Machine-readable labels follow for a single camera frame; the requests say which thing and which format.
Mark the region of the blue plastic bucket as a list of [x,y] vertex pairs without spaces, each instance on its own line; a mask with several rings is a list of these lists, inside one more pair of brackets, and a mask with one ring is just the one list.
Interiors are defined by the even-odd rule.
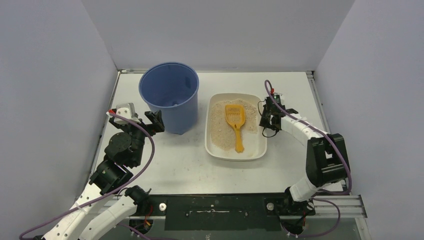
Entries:
[[152,112],[161,111],[164,129],[183,135],[198,120],[197,72],[180,62],[165,62],[151,67],[139,81],[139,94]]

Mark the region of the orange litter scoop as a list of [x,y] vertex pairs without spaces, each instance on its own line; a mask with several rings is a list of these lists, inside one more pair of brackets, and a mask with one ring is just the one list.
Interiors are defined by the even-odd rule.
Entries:
[[245,109],[240,104],[227,104],[224,108],[225,120],[232,127],[235,134],[235,151],[242,153],[244,146],[242,142],[241,128],[245,124]]

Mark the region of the white litter tray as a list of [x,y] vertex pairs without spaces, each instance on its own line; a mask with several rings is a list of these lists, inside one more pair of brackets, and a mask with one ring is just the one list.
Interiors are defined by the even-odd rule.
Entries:
[[[211,113],[212,106],[220,101],[233,101],[236,99],[243,99],[257,108],[257,133],[247,134],[242,138],[242,144],[244,151],[237,153],[235,149],[223,150],[212,143],[210,136],[210,120],[209,115]],[[205,149],[213,157],[227,160],[227,161],[252,161],[261,158],[267,151],[267,140],[262,136],[263,128],[259,126],[261,119],[262,107],[257,106],[261,100],[258,96],[245,94],[245,93],[218,93],[213,95],[208,104],[205,121]]]

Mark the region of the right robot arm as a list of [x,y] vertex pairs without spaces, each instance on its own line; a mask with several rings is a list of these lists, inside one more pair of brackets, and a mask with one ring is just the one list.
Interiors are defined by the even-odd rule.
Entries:
[[259,125],[275,133],[283,131],[306,148],[305,174],[285,190],[281,210],[284,214],[300,213],[326,186],[351,180],[344,138],[322,131],[302,119],[296,110],[286,109],[279,95],[265,98]]

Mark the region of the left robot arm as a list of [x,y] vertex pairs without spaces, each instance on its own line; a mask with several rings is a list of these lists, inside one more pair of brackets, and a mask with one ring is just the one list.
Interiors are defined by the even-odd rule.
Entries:
[[108,141],[103,161],[73,206],[53,219],[56,224],[51,230],[34,239],[97,240],[125,217],[134,214],[149,198],[148,192],[135,185],[126,190],[117,204],[99,213],[116,193],[141,175],[133,174],[131,169],[141,164],[146,140],[152,141],[155,134],[165,130],[160,110],[144,113],[150,124],[145,124],[128,107],[117,107],[107,114],[109,123],[119,132]]

